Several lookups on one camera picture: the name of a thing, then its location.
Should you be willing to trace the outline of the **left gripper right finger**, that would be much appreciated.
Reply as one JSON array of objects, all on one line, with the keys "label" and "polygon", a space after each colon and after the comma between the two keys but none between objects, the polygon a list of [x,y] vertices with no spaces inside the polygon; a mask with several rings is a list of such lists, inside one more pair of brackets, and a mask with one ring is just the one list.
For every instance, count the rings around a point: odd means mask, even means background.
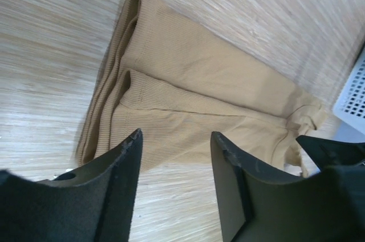
[{"label": "left gripper right finger", "polygon": [[364,163],[303,178],[210,140],[224,241],[363,241]]}]

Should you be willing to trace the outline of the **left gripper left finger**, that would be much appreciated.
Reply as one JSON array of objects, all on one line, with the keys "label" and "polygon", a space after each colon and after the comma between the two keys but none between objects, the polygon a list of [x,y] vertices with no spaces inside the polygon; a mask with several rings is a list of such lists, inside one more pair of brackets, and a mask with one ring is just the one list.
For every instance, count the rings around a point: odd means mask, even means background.
[{"label": "left gripper left finger", "polygon": [[1,171],[2,241],[127,241],[143,150],[135,130],[115,148],[53,180]]}]

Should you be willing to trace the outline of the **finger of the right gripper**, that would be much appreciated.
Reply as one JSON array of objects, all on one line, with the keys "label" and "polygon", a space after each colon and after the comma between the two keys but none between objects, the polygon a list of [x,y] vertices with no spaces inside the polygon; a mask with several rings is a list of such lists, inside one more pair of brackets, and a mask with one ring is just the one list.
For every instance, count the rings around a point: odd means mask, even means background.
[{"label": "finger of the right gripper", "polygon": [[346,143],[304,135],[297,137],[296,141],[320,170],[329,166],[359,166],[364,163],[364,143]]}]

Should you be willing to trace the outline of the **tan tank top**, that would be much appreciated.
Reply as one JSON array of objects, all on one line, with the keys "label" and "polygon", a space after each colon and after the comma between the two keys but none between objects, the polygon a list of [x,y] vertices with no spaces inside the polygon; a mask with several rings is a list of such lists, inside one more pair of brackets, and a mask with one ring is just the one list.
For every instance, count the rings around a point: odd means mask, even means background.
[{"label": "tan tank top", "polygon": [[125,0],[76,155],[84,165],[139,128],[143,171],[208,163],[219,131],[283,169],[302,165],[296,137],[325,118],[315,96],[162,0]]}]

